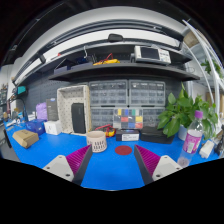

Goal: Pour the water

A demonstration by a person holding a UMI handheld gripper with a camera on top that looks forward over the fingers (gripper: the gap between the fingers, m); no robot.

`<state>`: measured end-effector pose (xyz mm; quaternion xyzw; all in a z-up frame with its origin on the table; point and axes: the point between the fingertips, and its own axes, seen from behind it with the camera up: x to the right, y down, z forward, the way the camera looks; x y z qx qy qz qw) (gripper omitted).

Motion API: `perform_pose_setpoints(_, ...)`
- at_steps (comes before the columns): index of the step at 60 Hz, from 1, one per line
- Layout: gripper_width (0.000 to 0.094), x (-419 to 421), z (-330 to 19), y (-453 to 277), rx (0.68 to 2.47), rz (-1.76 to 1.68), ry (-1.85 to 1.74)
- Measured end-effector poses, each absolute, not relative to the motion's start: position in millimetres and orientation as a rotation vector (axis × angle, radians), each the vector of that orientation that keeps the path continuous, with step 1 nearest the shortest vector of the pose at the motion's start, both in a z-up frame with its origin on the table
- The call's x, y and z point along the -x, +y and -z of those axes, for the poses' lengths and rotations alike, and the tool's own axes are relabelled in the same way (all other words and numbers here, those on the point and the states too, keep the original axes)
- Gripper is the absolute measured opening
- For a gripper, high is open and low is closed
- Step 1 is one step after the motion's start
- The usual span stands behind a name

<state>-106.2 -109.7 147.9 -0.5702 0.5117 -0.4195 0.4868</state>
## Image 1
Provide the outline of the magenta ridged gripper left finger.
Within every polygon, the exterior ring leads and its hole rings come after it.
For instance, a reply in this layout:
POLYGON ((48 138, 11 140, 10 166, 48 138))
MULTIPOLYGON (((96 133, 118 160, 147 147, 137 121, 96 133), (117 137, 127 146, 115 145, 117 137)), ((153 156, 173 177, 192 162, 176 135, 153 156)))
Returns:
POLYGON ((69 182, 80 185, 91 156, 92 146, 87 145, 67 156, 58 155, 44 167, 44 170, 69 182))

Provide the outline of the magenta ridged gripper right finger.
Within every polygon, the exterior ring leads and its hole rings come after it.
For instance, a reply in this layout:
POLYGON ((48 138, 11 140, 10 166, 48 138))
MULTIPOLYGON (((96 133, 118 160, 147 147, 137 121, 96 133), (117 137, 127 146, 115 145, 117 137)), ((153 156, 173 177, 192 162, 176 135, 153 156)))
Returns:
POLYGON ((182 167, 168 155, 158 156, 139 145, 134 146, 134 156, 145 185, 182 169, 182 167))

